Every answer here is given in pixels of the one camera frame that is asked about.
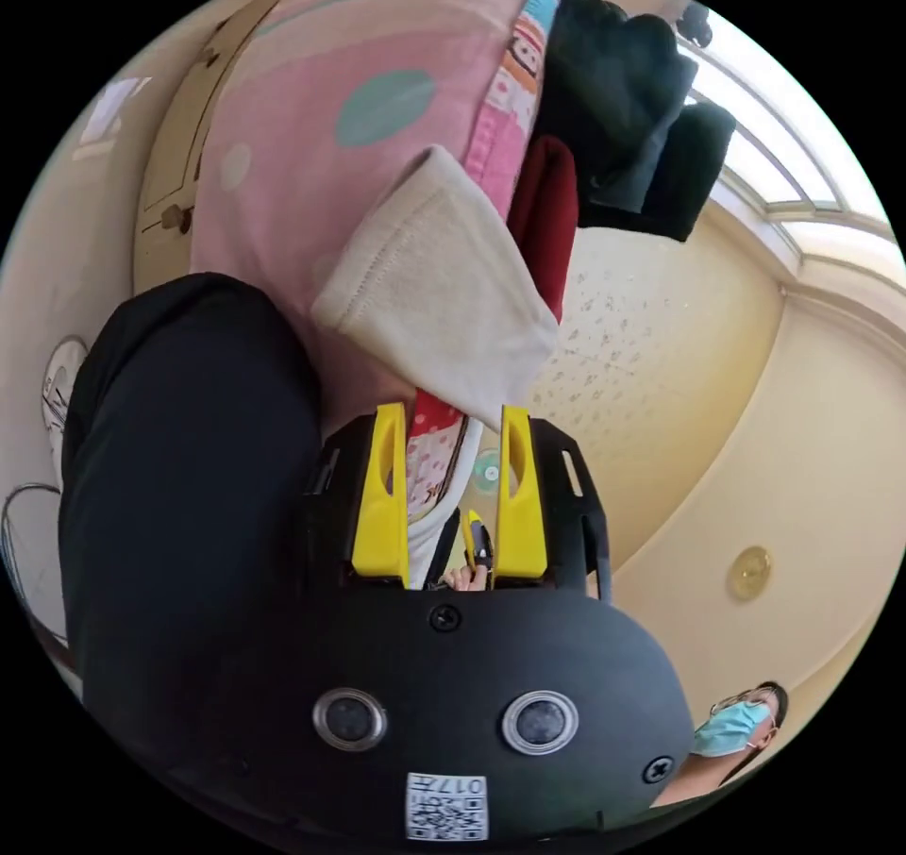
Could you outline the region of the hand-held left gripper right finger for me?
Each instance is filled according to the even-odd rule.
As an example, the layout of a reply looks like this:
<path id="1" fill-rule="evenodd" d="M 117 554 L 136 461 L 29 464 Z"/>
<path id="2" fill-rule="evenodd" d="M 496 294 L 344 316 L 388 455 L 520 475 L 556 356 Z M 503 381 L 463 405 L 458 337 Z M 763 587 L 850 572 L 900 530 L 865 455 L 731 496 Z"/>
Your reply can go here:
<path id="1" fill-rule="evenodd" d="M 505 406 L 499 431 L 495 580 L 540 581 L 547 571 L 538 467 L 528 411 Z"/>

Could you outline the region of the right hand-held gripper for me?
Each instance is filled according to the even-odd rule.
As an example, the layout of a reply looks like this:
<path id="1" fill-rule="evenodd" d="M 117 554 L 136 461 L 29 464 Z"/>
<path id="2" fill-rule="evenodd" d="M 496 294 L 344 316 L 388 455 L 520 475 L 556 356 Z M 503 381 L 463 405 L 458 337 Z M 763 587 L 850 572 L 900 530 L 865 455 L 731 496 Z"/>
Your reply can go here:
<path id="1" fill-rule="evenodd" d="M 491 535 L 474 510 L 469 510 L 461 525 L 462 537 L 466 552 L 472 552 L 472 564 L 475 569 L 494 568 L 494 551 Z"/>

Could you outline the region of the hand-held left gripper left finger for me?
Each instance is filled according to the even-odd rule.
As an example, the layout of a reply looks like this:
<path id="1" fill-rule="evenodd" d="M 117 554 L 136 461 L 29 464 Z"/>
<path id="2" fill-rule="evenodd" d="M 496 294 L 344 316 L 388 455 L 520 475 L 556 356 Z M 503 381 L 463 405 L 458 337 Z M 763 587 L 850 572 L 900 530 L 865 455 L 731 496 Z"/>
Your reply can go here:
<path id="1" fill-rule="evenodd" d="M 359 578 L 404 589 L 410 583 L 406 429 L 403 404 L 377 408 L 351 556 Z"/>

